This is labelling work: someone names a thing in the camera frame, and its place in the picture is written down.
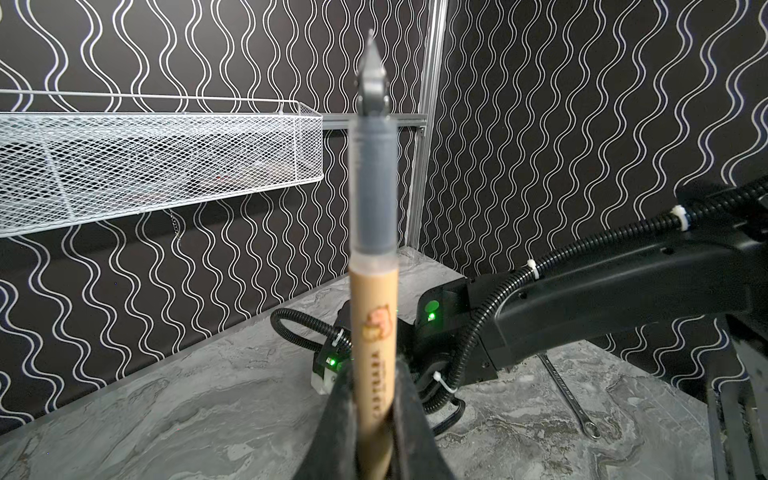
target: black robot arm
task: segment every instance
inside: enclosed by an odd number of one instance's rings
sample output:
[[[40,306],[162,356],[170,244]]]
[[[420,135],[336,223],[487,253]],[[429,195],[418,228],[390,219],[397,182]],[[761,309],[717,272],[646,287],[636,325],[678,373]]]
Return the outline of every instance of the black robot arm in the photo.
[[[681,316],[714,314],[768,338],[768,246],[738,219],[635,239],[574,258],[517,289],[487,322],[462,385],[556,346]],[[424,293],[412,364],[429,397],[473,309],[503,275],[483,275]]]

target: gray marble surface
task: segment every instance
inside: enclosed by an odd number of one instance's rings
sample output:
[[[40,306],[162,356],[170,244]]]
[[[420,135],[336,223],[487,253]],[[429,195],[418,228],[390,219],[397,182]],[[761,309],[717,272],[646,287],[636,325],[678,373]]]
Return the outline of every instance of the gray marble surface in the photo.
[[[459,274],[408,248],[400,258],[399,315],[412,319],[421,293]],[[348,297],[343,277],[286,305],[332,322]],[[0,480],[291,478],[326,397],[310,386],[311,352],[265,318],[0,437]],[[461,389],[466,414],[438,440],[457,478],[712,478],[703,403],[590,343],[549,356],[603,438],[580,433],[531,358]]]

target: white wire basket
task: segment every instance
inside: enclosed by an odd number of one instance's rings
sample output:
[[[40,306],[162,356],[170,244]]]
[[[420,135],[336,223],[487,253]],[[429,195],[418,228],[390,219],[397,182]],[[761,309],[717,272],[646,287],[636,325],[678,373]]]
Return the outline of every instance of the white wire basket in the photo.
[[[0,114],[0,237],[321,180],[323,116],[277,104],[274,113]]]

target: wavy line wallpaper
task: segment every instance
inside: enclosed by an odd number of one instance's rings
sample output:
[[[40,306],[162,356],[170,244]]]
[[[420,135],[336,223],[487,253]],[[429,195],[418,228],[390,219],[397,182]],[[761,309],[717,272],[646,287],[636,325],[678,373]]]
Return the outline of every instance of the wavy line wallpaper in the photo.
[[[353,111],[376,31],[394,111],[414,113],[427,4],[0,0],[0,88],[290,98]],[[250,111],[235,101],[0,95],[3,111]],[[399,233],[415,131],[400,131]],[[0,239],[0,433],[346,271],[346,132],[325,178]]]
[[[422,251],[467,276],[514,269],[670,208],[690,182],[768,173],[766,10],[764,0],[451,1]],[[746,378],[722,321],[594,342],[703,398],[704,379]]]

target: metal wrench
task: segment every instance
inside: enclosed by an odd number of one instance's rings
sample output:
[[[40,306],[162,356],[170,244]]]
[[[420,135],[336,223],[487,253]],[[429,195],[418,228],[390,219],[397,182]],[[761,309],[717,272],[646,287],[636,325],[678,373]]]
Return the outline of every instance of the metal wrench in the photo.
[[[600,438],[600,431],[598,430],[598,426],[592,422],[589,417],[587,416],[587,413],[584,411],[583,408],[581,408],[581,405],[578,404],[576,401],[576,397],[574,397],[574,394],[571,393],[571,390],[568,389],[568,386],[565,385],[565,382],[563,381],[563,377],[560,376],[557,370],[554,369],[554,365],[552,365],[552,362],[549,361],[549,357],[547,357],[546,353],[539,353],[538,358],[541,359],[541,362],[544,363],[544,367],[546,367],[547,371],[549,372],[549,375],[554,380],[554,384],[558,386],[558,389],[560,390],[560,393],[563,394],[565,397],[565,401],[568,402],[568,406],[571,407],[571,410],[573,410],[573,413],[576,415],[576,419],[579,422],[579,425],[581,426],[581,431],[589,438],[593,440],[597,440]]]

